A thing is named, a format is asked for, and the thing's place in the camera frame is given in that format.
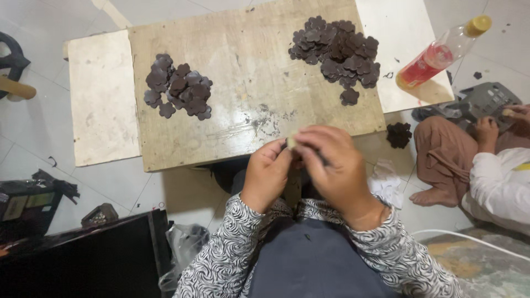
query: bare foot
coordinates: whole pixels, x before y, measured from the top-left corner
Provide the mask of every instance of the bare foot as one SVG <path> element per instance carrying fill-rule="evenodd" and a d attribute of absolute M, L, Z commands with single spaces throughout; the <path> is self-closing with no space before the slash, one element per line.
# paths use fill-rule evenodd
<path fill-rule="evenodd" d="M 433 187 L 428 190 L 420 191 L 409 198 L 414 204 L 420 206 L 432 206 L 440 204 L 446 207 L 456 207 L 458 199 L 450 193 Z"/>

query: yellow bottle cap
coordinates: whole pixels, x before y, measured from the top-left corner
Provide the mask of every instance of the yellow bottle cap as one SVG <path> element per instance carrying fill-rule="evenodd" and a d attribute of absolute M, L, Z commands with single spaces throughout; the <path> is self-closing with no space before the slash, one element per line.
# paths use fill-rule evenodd
<path fill-rule="evenodd" d="M 471 19 L 465 26 L 465 34 L 469 37 L 479 37 L 491 28 L 491 18 L 485 14 Z"/>

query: wrist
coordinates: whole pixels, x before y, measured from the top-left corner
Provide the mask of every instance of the wrist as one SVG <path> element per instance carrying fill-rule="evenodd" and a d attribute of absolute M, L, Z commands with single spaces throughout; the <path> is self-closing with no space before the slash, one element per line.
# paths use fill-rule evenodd
<path fill-rule="evenodd" d="M 261 198 L 254 192 L 249 191 L 248 188 L 243 186 L 243 190 L 241 190 L 239 197 L 241 201 L 253 211 L 259 214 L 265 214 L 267 212 L 269 207 L 267 200 Z"/>
<path fill-rule="evenodd" d="M 369 231 L 381 226 L 389 214 L 390 209 L 369 194 L 356 199 L 355 205 L 342 216 L 352 230 Z"/>
<path fill-rule="evenodd" d="M 495 142 L 484 142 L 479 143 L 479 153 L 492 153 L 495 154 Z"/>

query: plastic bottle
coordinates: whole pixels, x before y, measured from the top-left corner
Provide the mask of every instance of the plastic bottle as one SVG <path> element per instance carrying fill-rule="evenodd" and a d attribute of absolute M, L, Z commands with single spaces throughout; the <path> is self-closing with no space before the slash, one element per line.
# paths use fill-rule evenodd
<path fill-rule="evenodd" d="M 491 18 L 479 15 L 466 24 L 447 30 L 397 73 L 397 85 L 401 89 L 414 89 L 421 85 L 467 54 L 477 37 L 490 27 Z"/>

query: white shirt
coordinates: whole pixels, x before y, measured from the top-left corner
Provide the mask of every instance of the white shirt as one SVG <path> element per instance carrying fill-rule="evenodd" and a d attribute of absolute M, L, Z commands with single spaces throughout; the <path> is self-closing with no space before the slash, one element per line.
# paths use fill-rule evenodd
<path fill-rule="evenodd" d="M 530 149 L 478 153 L 462 207 L 475 218 L 530 235 Z"/>

